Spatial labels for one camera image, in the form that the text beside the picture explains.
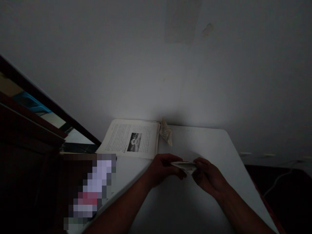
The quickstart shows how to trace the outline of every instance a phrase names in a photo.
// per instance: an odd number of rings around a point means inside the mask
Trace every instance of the photograph in book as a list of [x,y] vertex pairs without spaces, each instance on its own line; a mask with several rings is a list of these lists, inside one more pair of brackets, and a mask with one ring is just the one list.
[[141,139],[142,133],[132,133],[127,151],[138,152],[140,149]]

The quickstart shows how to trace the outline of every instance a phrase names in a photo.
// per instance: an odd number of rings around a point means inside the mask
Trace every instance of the open book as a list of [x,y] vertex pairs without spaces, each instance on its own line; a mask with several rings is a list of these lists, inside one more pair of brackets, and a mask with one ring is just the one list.
[[96,153],[153,159],[159,128],[158,122],[115,119]]

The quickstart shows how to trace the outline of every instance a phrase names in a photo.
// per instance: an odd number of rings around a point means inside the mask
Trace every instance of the wooden frame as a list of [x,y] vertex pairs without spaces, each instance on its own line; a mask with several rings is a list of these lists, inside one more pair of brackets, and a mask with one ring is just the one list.
[[60,108],[55,102],[44,95],[39,89],[37,89],[33,84],[31,84],[22,74],[20,74],[10,63],[8,63],[0,55],[0,72],[2,72],[7,78],[11,79],[14,83],[20,86],[27,93],[36,98],[39,102],[53,111],[61,119],[69,123],[78,132],[92,141],[94,144],[100,146],[101,142],[88,132],[81,124],[70,117],[62,108]]

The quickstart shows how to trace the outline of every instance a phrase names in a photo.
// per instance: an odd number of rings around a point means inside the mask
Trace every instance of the dark floor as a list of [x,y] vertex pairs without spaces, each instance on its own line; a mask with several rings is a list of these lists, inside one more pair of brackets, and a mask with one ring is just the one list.
[[[264,195],[288,168],[245,166],[250,177]],[[281,177],[265,200],[287,234],[312,233],[312,179],[302,170],[293,169]]]

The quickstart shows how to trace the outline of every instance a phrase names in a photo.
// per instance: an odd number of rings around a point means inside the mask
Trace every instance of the electrical cable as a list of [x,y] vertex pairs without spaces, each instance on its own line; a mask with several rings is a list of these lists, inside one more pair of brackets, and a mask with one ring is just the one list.
[[286,176],[286,175],[291,174],[292,171],[293,171],[293,167],[294,167],[297,163],[298,163],[298,161],[296,161],[296,162],[292,165],[292,167],[290,168],[290,171],[289,171],[289,172],[279,175],[279,176],[276,178],[276,180],[274,181],[273,186],[272,186],[271,188],[269,188],[268,191],[265,192],[265,194],[263,195],[263,197],[266,197],[266,195],[267,195],[272,189],[274,189],[274,187],[276,186],[276,184],[277,184],[277,182],[278,182],[278,180],[279,180],[280,178],[282,178],[283,176]]

